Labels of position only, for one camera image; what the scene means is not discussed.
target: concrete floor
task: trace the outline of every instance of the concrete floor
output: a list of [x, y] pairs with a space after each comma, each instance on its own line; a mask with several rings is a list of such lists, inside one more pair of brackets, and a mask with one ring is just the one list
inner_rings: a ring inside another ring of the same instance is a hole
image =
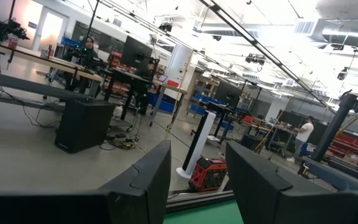
[[[36, 65], [32, 62], [14, 58], [14, 62], [6, 70], [7, 57], [1, 57], [2, 73], [12, 75], [33, 82], [45, 83], [45, 78], [36, 71], [48, 72], [48, 67]], [[18, 90], [9, 93], [42, 101], [42, 96]], [[183, 103], [180, 114], [172, 127], [168, 138], [172, 141], [172, 169], [170, 190], [188, 188], [187, 180], [177, 175], [175, 169], [181, 167], [188, 152], [188, 146], [193, 137], [191, 129], [196, 129], [200, 117], [193, 118], [186, 115], [187, 102]], [[33, 117], [38, 110], [27, 108]], [[43, 124], [60, 119], [60, 114], [42, 111], [39, 121]], [[127, 121], [133, 121], [134, 116], [127, 115]], [[159, 113], [154, 125], [149, 127], [149, 118], [138, 120], [139, 145], [153, 147], [165, 137], [165, 127], [169, 123], [170, 115]], [[144, 152], [115, 149], [104, 151], [99, 146], [76, 154], [67, 154], [53, 144], [54, 129], [43, 129], [30, 124], [24, 115], [23, 107], [0, 103], [0, 190], [85, 190], [95, 189], [115, 178], [131, 164], [139, 160]], [[207, 142], [202, 155], [205, 157], [219, 157], [224, 152], [225, 144], [220, 148], [214, 142]], [[270, 157], [271, 152], [262, 151], [261, 156]], [[282, 159], [274, 154], [272, 162], [292, 172], [298, 170], [298, 165]]]

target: person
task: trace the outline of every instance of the person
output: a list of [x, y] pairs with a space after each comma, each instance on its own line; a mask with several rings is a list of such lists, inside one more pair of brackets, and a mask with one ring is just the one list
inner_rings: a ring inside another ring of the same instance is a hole
[[[90, 69], [92, 69], [91, 68], [92, 64], [90, 63], [90, 61], [92, 61], [93, 58], [98, 58], [98, 54], [93, 49], [93, 44], [94, 44], [93, 37], [86, 38], [85, 47], [89, 53], [86, 55], [85, 58], [82, 58], [81, 59], [82, 61], [80, 62], [81, 65], [87, 66], [88, 68], [90, 67]], [[66, 60], [67, 62], [71, 62], [72, 57], [73, 54], [68, 53], [63, 56], [63, 60]], [[82, 81], [82, 78], [79, 75], [77, 75], [74, 79], [72, 73], [64, 72], [63, 75], [66, 80], [65, 90], [74, 91], [76, 87], [79, 87]]]
[[308, 141], [310, 134], [314, 130], [313, 126], [314, 118], [309, 116], [306, 120], [306, 124], [304, 124], [301, 128], [295, 128], [294, 131], [297, 132], [296, 139], [295, 139], [295, 153], [293, 157], [288, 158], [288, 161], [295, 162], [295, 159], [299, 159], [299, 155], [301, 153], [302, 146], [305, 142]]

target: computer monitor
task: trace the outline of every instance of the computer monitor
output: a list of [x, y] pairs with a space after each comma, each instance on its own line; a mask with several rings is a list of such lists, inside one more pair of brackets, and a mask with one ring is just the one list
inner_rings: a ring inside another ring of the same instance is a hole
[[148, 70], [147, 66], [152, 52], [151, 47], [128, 36], [122, 51], [120, 64], [136, 68], [136, 74], [141, 76]]
[[224, 81], [220, 81], [215, 93], [215, 100], [222, 101], [231, 108], [236, 108], [241, 94], [242, 89]]

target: door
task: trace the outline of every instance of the door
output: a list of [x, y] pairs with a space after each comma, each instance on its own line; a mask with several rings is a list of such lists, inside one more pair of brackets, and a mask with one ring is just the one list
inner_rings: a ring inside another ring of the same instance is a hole
[[48, 48], [49, 45], [52, 45], [54, 49], [56, 44], [60, 43], [67, 24], [68, 18], [66, 16], [44, 7], [37, 31], [35, 31], [32, 50], [41, 51], [43, 48]]

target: man in white shirt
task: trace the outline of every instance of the man in white shirt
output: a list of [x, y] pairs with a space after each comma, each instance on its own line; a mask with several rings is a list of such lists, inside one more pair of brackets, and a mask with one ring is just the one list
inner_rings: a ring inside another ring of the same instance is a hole
[[313, 121], [314, 118], [309, 116], [306, 120], [306, 124], [301, 128], [295, 128], [295, 131], [298, 133], [295, 139], [295, 153], [292, 158], [287, 159], [288, 161], [295, 162], [295, 159], [299, 159], [302, 146], [308, 141], [311, 132], [314, 130]]

